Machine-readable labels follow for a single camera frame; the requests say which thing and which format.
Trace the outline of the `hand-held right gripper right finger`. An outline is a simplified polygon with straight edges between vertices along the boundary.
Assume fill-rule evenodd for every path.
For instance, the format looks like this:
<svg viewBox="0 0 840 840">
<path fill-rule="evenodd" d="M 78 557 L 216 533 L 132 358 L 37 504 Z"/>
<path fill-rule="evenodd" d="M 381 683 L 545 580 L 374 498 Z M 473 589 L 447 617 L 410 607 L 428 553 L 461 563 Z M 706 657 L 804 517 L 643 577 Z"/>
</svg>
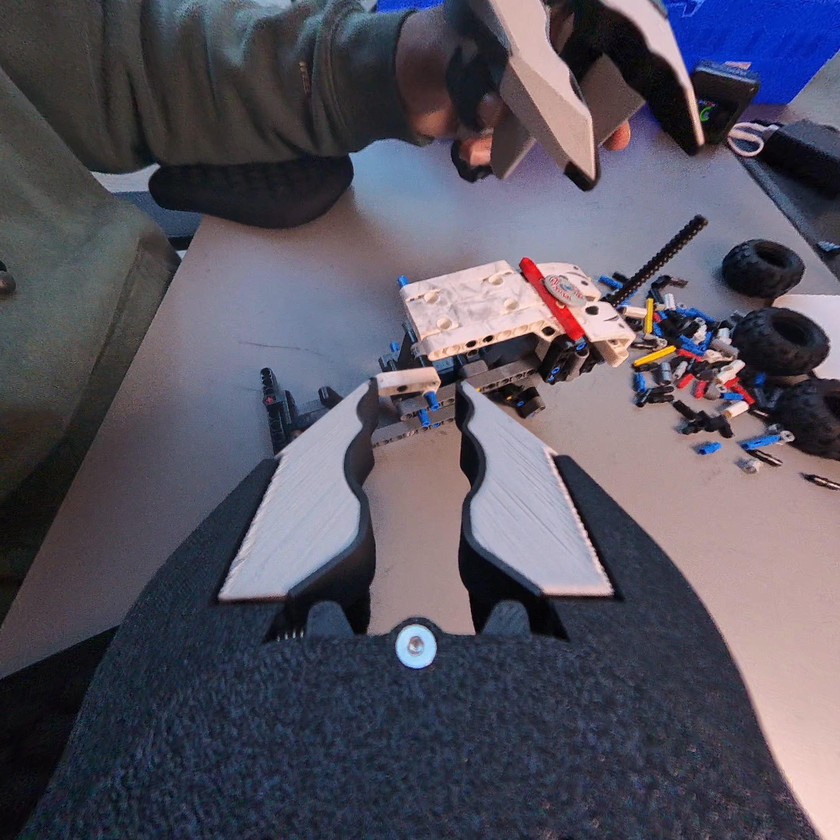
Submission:
<svg viewBox="0 0 840 840">
<path fill-rule="evenodd" d="M 456 424 L 469 481 L 458 550 L 465 585 L 489 585 L 492 568 L 537 597 L 613 596 L 557 452 L 464 382 Z"/>
</svg>

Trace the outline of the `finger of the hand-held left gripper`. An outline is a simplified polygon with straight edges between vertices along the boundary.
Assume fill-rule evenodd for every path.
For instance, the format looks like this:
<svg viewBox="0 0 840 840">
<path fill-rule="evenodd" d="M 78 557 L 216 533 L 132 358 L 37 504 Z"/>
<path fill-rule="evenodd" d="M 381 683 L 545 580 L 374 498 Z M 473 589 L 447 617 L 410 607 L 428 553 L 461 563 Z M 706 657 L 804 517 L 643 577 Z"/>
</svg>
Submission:
<svg viewBox="0 0 840 840">
<path fill-rule="evenodd" d="M 695 155 L 705 143 L 697 100 L 662 2 L 604 1 L 602 50 L 667 135 Z"/>
<path fill-rule="evenodd" d="M 497 89 L 511 114 L 557 164 L 566 163 L 580 189 L 591 190 L 599 177 L 592 116 L 553 46 L 544 3 L 472 2 L 471 11 L 505 53 Z"/>
</svg>

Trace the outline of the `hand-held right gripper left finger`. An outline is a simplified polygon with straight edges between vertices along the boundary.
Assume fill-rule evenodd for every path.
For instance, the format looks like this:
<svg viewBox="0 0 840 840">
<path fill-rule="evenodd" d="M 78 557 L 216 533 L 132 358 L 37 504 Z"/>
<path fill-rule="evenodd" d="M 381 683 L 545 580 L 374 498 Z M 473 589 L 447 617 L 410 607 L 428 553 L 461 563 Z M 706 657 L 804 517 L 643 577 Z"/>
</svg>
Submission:
<svg viewBox="0 0 840 840">
<path fill-rule="evenodd" d="M 279 453 L 220 602 L 353 603 L 368 592 L 375 541 L 363 484 L 378 413 L 370 379 Z"/>
</svg>

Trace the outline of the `white brick toy truck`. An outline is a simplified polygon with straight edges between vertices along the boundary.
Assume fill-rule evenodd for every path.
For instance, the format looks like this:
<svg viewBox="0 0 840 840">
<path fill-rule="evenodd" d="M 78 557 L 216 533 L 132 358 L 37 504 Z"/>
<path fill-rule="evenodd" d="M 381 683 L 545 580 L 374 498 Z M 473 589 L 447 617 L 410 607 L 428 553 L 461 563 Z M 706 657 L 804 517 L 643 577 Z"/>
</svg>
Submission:
<svg viewBox="0 0 840 840">
<path fill-rule="evenodd" d="M 635 332 L 570 263 L 505 260 L 431 279 L 399 279 L 404 338 L 380 358 L 373 446 L 455 420 L 467 384 L 521 418 L 545 408 L 539 384 L 572 382 L 627 360 Z"/>
</svg>

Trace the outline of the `person's left forearm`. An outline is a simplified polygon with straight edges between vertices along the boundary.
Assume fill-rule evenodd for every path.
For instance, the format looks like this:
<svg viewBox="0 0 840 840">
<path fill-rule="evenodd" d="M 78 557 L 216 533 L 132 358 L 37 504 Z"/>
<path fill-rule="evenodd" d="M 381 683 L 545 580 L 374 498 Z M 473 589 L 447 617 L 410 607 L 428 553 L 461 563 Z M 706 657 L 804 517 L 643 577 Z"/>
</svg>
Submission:
<svg viewBox="0 0 840 840">
<path fill-rule="evenodd" d="M 408 12 L 357 2 L 2 2 L 2 71 L 88 169 L 426 145 L 395 72 Z"/>
</svg>

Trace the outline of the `grey desk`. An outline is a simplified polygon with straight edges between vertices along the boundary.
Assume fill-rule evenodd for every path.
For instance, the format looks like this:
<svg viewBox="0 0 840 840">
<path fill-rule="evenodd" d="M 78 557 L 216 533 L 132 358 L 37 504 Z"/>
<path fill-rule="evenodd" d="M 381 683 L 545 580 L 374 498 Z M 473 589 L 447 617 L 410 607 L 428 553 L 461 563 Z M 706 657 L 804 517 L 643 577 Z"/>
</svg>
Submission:
<svg viewBox="0 0 840 840">
<path fill-rule="evenodd" d="M 2 676 L 117 625 L 157 568 L 270 451 L 259 370 L 300 402 L 347 393 L 402 335 L 396 279 L 495 259 L 634 272 L 695 214 L 670 270 L 715 317 L 746 310 L 717 276 L 761 237 L 805 261 L 805 294 L 838 284 L 724 150 L 684 156 L 646 113 L 631 147 L 576 190 L 540 150 L 509 180 L 462 182 L 444 144 L 378 143 L 318 222 L 268 232 L 205 219 L 2 628 Z M 572 456 L 691 582 L 738 660 L 765 736 L 812 822 L 838 838 L 838 464 L 780 446 L 756 476 L 737 441 L 699 456 L 668 406 L 636 408 L 626 369 L 545 391 L 529 425 Z"/>
</svg>

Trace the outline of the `black desk mat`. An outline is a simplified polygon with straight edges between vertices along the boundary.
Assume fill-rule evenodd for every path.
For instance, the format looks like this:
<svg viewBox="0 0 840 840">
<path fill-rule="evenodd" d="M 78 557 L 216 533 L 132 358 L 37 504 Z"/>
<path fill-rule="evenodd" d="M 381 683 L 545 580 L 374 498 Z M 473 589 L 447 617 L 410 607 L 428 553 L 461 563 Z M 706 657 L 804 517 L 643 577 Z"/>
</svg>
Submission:
<svg viewBox="0 0 840 840">
<path fill-rule="evenodd" d="M 740 163 L 839 277 L 839 195 L 828 195 L 758 159 L 741 158 Z"/>
</svg>

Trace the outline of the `person's left hand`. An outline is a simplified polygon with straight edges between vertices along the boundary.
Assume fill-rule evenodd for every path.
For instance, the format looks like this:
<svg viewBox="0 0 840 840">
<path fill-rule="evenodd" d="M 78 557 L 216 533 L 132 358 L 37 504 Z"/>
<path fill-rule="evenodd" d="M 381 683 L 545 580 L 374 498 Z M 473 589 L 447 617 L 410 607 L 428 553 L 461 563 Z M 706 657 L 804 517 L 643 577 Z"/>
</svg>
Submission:
<svg viewBox="0 0 840 840">
<path fill-rule="evenodd" d="M 460 157 L 471 166 L 490 164 L 492 130 L 505 107 L 489 90 L 477 107 L 481 131 L 465 129 L 451 101 L 445 73 L 459 45 L 443 8 L 430 7 L 409 16 L 395 50 L 395 78 L 406 122 L 416 134 L 429 139 L 461 136 Z"/>
</svg>

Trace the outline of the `black power bank with screen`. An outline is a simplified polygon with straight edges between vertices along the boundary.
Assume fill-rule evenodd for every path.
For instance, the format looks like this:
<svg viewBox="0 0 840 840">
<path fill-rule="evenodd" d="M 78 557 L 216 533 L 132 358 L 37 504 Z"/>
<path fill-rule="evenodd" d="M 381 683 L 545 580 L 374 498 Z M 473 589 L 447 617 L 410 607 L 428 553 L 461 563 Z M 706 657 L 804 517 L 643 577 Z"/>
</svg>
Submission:
<svg viewBox="0 0 840 840">
<path fill-rule="evenodd" d="M 706 144 L 723 142 L 760 89 L 748 68 L 702 60 L 690 73 Z"/>
</svg>

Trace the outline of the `blue plastic bin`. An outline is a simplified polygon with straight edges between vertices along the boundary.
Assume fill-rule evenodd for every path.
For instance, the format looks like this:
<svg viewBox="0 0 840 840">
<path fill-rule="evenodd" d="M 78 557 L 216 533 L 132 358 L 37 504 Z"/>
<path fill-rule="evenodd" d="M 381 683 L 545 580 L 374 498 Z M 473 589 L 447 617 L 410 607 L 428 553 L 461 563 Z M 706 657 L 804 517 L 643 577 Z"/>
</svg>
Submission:
<svg viewBox="0 0 840 840">
<path fill-rule="evenodd" d="M 665 1 L 686 68 L 749 64 L 757 102 L 791 102 L 839 49 L 838 1 Z"/>
</svg>

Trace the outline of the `black power adapter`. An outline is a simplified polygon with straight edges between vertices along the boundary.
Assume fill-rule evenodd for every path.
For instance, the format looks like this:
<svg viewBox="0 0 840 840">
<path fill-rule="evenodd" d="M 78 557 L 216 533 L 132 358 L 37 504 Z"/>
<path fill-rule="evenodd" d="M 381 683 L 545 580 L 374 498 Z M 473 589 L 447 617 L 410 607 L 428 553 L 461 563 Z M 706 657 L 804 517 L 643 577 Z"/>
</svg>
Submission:
<svg viewBox="0 0 840 840">
<path fill-rule="evenodd" d="M 807 119 L 775 126 L 758 159 L 820 192 L 838 194 L 839 131 L 834 126 Z"/>
</svg>

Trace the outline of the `black ridged rod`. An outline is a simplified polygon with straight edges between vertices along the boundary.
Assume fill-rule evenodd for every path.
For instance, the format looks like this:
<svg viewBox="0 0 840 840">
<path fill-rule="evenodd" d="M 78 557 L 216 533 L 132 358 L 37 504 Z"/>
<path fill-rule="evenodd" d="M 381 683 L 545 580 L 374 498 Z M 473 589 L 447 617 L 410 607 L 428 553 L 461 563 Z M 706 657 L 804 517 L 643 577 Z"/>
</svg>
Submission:
<svg viewBox="0 0 840 840">
<path fill-rule="evenodd" d="M 696 237 L 708 225 L 708 219 L 696 215 L 678 231 L 653 257 L 651 257 L 632 277 L 621 287 L 611 292 L 603 300 L 615 308 L 628 301 L 645 282 L 654 277 L 680 250 Z"/>
</svg>

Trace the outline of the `pile of small brick parts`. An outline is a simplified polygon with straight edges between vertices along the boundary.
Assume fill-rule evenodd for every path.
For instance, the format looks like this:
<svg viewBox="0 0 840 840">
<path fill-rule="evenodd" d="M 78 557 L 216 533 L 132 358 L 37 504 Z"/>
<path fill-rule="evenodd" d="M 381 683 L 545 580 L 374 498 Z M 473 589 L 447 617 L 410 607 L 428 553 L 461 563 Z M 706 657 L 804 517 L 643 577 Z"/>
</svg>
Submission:
<svg viewBox="0 0 840 840">
<path fill-rule="evenodd" d="M 677 432 L 697 436 L 692 448 L 698 455 L 716 454 L 725 440 L 732 441 L 738 448 L 735 463 L 749 475 L 763 466 L 782 467 L 782 447 L 809 455 L 793 446 L 795 437 L 774 409 L 787 388 L 821 378 L 814 370 L 771 376 L 747 366 L 732 344 L 732 332 L 755 309 L 714 319 L 676 302 L 670 292 L 684 285 L 681 279 L 660 276 L 641 307 L 624 303 L 617 310 L 635 331 L 630 345 L 639 354 L 632 362 L 635 407 L 672 406 L 679 415 Z M 778 307 L 772 301 L 756 310 L 762 308 Z"/>
</svg>

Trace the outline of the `black toy tyre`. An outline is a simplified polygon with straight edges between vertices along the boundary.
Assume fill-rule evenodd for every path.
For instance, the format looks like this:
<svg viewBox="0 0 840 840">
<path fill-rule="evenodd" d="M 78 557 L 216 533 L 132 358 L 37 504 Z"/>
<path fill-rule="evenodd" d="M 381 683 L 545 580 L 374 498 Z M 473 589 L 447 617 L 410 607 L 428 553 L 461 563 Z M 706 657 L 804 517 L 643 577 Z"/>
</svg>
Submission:
<svg viewBox="0 0 840 840">
<path fill-rule="evenodd" d="M 776 299 L 799 284 L 805 264 L 792 249 L 755 238 L 733 247 L 721 263 L 727 285 L 751 298 Z"/>
<path fill-rule="evenodd" d="M 741 361 L 771 376 L 809 374 L 831 349 L 816 322 L 788 308 L 751 311 L 738 321 L 731 339 Z"/>
<path fill-rule="evenodd" d="M 794 436 L 793 446 L 839 460 L 839 380 L 808 379 L 782 393 L 775 415 Z"/>
</svg>

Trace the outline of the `person's green sweatshirt torso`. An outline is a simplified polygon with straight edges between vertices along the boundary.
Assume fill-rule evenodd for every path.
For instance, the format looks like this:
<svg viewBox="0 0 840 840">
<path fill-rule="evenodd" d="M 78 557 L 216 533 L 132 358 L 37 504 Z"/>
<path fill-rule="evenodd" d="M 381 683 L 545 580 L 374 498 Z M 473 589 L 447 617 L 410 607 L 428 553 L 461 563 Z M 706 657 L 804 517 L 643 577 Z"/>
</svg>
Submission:
<svg viewBox="0 0 840 840">
<path fill-rule="evenodd" d="M 11 603 L 180 260 L 2 71 L 2 609 Z"/>
</svg>

